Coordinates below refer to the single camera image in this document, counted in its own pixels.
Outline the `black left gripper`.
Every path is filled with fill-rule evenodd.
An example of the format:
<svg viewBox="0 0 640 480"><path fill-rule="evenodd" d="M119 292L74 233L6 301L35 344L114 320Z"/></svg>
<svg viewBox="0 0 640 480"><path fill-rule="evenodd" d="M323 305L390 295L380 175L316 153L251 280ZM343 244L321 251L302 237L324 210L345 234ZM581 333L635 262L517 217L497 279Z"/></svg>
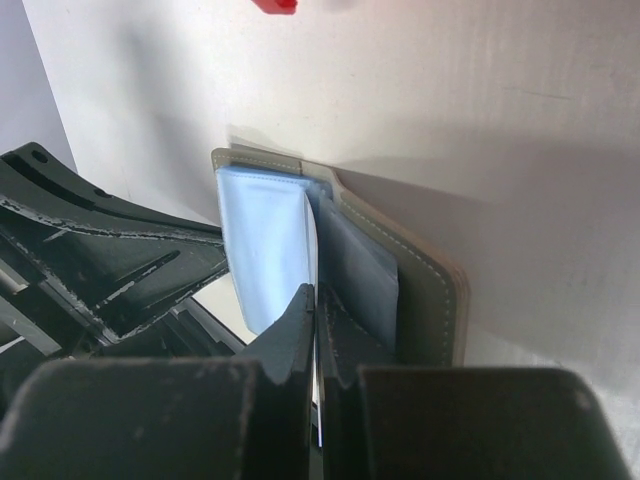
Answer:
<svg viewBox="0 0 640 480"><path fill-rule="evenodd" d="M1 334L42 357L216 356L194 295L227 273L220 228L89 183L37 143L1 157Z"/></svg>

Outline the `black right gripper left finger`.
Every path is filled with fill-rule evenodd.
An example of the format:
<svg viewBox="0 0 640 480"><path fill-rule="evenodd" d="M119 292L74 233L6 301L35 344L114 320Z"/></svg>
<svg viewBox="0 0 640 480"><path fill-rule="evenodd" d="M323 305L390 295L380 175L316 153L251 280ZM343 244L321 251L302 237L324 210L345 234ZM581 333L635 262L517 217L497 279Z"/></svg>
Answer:
<svg viewBox="0 0 640 480"><path fill-rule="evenodd" d="M1 425L5 479L305 479L315 292L240 353L56 360Z"/></svg>

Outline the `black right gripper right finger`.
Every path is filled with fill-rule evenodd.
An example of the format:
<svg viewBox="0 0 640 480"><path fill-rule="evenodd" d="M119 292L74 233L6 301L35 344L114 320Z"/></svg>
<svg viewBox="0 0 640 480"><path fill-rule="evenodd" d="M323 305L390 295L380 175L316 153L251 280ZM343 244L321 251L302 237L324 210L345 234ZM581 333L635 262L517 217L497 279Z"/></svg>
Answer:
<svg viewBox="0 0 640 480"><path fill-rule="evenodd" d="M555 368L401 365L321 286L328 479L627 479L592 391Z"/></svg>

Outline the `grey leather card holder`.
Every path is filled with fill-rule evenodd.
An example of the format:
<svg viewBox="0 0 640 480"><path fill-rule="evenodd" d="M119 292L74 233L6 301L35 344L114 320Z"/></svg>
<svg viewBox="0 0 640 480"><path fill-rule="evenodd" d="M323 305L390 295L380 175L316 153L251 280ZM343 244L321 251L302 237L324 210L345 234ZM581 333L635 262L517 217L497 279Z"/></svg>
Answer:
<svg viewBox="0 0 640 480"><path fill-rule="evenodd" d="M470 288L462 267L362 199L330 166L217 148L224 248L246 327L260 334L301 284L328 285L401 360L459 366Z"/></svg>

